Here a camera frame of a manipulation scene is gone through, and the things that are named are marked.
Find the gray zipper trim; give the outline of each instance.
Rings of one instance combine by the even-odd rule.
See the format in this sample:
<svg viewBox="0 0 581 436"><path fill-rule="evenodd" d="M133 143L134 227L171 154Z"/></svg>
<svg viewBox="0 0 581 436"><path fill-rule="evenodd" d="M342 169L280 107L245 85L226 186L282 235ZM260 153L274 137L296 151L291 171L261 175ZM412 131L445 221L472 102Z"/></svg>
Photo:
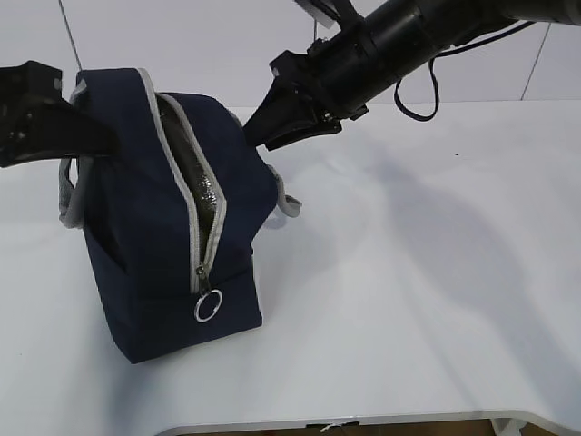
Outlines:
<svg viewBox="0 0 581 436"><path fill-rule="evenodd" d="M163 152L165 153L167 162L172 169L173 179L178 185L183 199L187 204L188 219L190 222L190 292L198 293L199 279L198 275L196 274L196 268L200 264L200 233L198 228L198 212L196 209L196 203L193 200L193 195L190 192L187 183L185 180L183 180L180 168L173 158L170 145L168 144L167 138L165 137L162 118L160 116L160 111L155 99L155 91L153 90L152 79L144 69L138 68L137 71L143 80L143 86L145 87L145 92L147 93L147 100L149 102L149 107L152 113L153 123L155 124L155 130L157 130L157 137L162 143Z"/></svg>
<svg viewBox="0 0 581 436"><path fill-rule="evenodd" d="M208 163L206 156L203 153L202 147L196 138L195 133L193 132L192 125L190 124L190 120L188 119L188 115L183 111L182 106L180 103L173 97L168 94L158 94L163 100L165 100L175 111L180 119L180 124L184 132L186 133L190 144L192 145L193 152L198 159L198 162L202 166L202 169L206 176L210 179L212 183L213 190L216 192L217 197L217 204L216 204L216 214L214 215L214 219L212 221L212 228L210 230L210 234L208 235L208 243L206 244L206 253L204 254L203 258L203 268L207 273L210 273L212 269L214 259L216 258L216 252L218 251L218 244L220 243L220 238L222 236L222 229L224 227L224 221L226 219L226 210L228 204L226 202L226 197L222 192L222 188L218 183L218 179L216 178L216 174L212 170L212 167Z"/></svg>

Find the black cable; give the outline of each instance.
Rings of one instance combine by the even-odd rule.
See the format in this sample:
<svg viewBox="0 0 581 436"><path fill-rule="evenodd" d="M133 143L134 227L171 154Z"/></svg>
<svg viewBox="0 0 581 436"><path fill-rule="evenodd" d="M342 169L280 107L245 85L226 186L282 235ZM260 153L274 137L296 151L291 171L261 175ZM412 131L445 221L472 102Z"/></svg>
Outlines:
<svg viewBox="0 0 581 436"><path fill-rule="evenodd" d="M512 29L509 29L506 32L503 32L502 34L494 35L494 36L491 36L491 37L484 39L482 41L478 41L477 43L465 45L464 47L456 48L454 50L448 50L448 51L440 53L436 57L433 57L432 59L430 59L428 62L428 68L429 68L429 74L430 74L431 79L432 79L432 84L434 86L434 101L435 101L434 112L432 114L430 114L430 115L416 114L415 112L410 111L401 102L401 99L399 98L399 87L401 86L402 80L400 80L398 82L398 84L396 85L396 90L395 90L394 95L393 95L393 99L396 103L396 106L403 114L407 115L410 118L413 118L416 121L421 121L421 122L425 123L427 121L433 120L434 117L436 116L436 114L438 113L439 105L440 105L438 79L434 73L434 63L436 63L436 59L438 59L440 57L449 57L449 56L453 56L453 55L459 55L459 54L465 53L469 50L474 50L475 48L479 48L483 45L495 43L496 41L499 41L499 40L504 39L508 36L514 35L515 33L520 32L521 30L525 30L526 28L530 27L534 23L535 22L529 21L529 22L523 23L522 25L517 25L517 26L513 27Z"/></svg>
<svg viewBox="0 0 581 436"><path fill-rule="evenodd" d="M73 48L74 59L76 60L76 66L78 66L79 71L83 70L83 65L81 64L81 58L79 57L79 52L76 49L76 44L74 43L73 32L71 31L71 26L69 25L69 18L66 16L66 12L64 11L63 0L58 0L59 7L61 8L61 16L64 20L64 25L66 27L66 33L69 36L69 42L71 43L71 47Z"/></svg>
<svg viewBox="0 0 581 436"><path fill-rule="evenodd" d="M410 111L406 107L406 105L404 105L401 102L401 99L399 98L399 86L401 85L401 80L398 82L398 84L396 84L396 92L393 95L393 99L396 102L396 106L403 114L407 115L409 118L413 118L416 121L421 121L422 123L433 120L439 110L439 86L438 79L436 77L436 74L434 73L434 63L436 63L435 57L430 59L428 63L429 75L431 76L432 83L434 84L434 101L435 101L434 112L432 112L430 115L422 115Z"/></svg>
<svg viewBox="0 0 581 436"><path fill-rule="evenodd" d="M533 80L533 75L535 75L535 71L537 70L538 62L541 60L541 55L543 54L543 49L545 48L545 44L547 43L548 34L551 31L551 27L553 25L550 24L547 26L545 34L543 35L543 42L541 43L541 48L538 49L537 57L535 58L535 63L528 74L527 84L525 85L525 89L523 89L523 94L520 96L520 100L524 100L527 96L528 87L530 86L531 81Z"/></svg>
<svg viewBox="0 0 581 436"><path fill-rule="evenodd" d="M479 48L482 45L488 45L488 44L495 43L496 41L500 41L501 39L506 38L507 36L511 36L511 35L514 35L514 34L520 32L521 30L525 30L526 28L530 27L534 23L535 23L534 21L527 21L526 23L523 23L522 25L518 25L516 27L513 27L512 29L507 30L506 32L504 32L500 35L494 35L494 36L491 36L490 38L483 39L482 41L478 41L477 43L465 45L464 47L456 48L454 50L448 50L447 52L443 52L443 53L438 54L436 57L448 57L448 56L453 56L453 55L459 55L460 53L467 52L468 50L474 50L475 48Z"/></svg>

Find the navy blue bag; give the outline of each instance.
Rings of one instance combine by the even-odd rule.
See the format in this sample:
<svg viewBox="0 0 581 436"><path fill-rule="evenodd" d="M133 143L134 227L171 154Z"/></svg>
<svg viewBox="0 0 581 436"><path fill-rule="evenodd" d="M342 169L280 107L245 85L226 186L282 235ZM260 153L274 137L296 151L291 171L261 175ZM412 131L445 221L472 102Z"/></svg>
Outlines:
<svg viewBox="0 0 581 436"><path fill-rule="evenodd" d="M144 70L82 71L78 82L77 107L121 142L79 183L95 280L123 354L143 362L259 327L251 242L280 179L240 123L210 97L156 94Z"/></svg>

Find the metal ring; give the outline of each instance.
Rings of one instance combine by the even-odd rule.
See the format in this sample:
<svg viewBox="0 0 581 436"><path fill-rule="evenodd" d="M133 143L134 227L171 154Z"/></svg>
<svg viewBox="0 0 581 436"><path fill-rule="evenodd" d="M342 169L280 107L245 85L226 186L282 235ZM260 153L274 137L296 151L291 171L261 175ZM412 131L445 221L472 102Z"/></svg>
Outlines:
<svg viewBox="0 0 581 436"><path fill-rule="evenodd" d="M218 295L218 302L216 303L216 306L214 307L212 314L207 318L202 318L200 316L200 309L202 307L202 304L203 302L206 301L206 298L208 298L213 293ZM222 306L222 292L218 289L213 289L211 292L206 293L200 300L198 300L198 302L196 303L196 307L193 310L193 317L196 319L197 322L204 324L205 322L208 322L214 316L216 316L216 313L218 313L218 311L220 310L220 306Z"/></svg>

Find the white table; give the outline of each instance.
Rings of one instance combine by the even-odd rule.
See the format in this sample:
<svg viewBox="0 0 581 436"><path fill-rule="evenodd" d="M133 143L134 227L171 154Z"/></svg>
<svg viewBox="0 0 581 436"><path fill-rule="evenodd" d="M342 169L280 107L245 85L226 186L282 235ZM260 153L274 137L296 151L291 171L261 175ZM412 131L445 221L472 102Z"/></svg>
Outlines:
<svg viewBox="0 0 581 436"><path fill-rule="evenodd" d="M56 163L0 171L0 434L476 418L577 434L579 113L445 104L417 124L376 106L265 154L304 212L254 245L264 327L137 366L57 220Z"/></svg>

